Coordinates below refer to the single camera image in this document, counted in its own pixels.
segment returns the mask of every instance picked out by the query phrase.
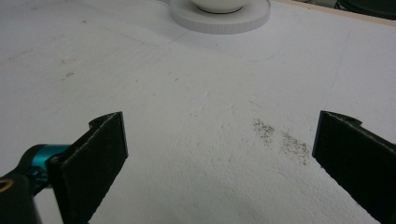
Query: white surface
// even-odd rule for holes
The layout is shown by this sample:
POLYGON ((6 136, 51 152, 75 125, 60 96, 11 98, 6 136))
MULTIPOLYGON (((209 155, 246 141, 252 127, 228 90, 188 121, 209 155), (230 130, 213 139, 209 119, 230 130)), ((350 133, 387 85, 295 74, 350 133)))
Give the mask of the white surface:
POLYGON ((93 224, 376 223, 310 153, 321 109, 396 142, 395 39, 277 2, 257 30, 205 35, 158 1, 3 0, 0 175, 122 110, 131 157, 93 224))
POLYGON ((191 0, 171 0, 171 16, 181 26, 213 35, 232 35, 263 26, 270 17, 267 0, 250 0, 241 9, 228 14, 202 11, 191 0))

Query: white container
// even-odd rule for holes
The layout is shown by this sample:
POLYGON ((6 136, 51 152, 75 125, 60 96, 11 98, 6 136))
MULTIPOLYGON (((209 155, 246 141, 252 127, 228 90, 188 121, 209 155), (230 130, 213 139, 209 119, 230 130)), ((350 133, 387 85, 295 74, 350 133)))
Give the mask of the white container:
POLYGON ((239 10, 249 0, 191 0, 201 10, 212 13, 231 13, 239 10))

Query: teal metal part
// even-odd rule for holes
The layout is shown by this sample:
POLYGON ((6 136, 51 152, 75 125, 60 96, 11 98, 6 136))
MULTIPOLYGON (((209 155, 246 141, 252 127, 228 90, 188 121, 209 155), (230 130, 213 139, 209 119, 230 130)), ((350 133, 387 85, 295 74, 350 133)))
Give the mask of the teal metal part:
POLYGON ((51 156, 64 152, 70 145, 45 145, 40 148, 32 160, 32 167, 39 167, 44 173, 47 173, 46 160, 51 156))

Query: dirt particle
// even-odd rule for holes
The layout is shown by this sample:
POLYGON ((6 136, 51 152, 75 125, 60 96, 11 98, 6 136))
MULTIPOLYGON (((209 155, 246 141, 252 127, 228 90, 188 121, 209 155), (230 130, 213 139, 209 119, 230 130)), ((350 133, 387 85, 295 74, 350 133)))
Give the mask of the dirt particle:
POLYGON ((254 121, 254 131, 260 137, 260 139, 264 142, 265 145, 269 145, 272 143, 273 135, 274 135, 274 128, 268 124, 265 124, 260 119, 256 119, 254 121))
POLYGON ((283 145, 280 151, 293 161, 302 165, 308 164, 309 149, 306 143, 297 140, 288 133, 283 133, 283 145))

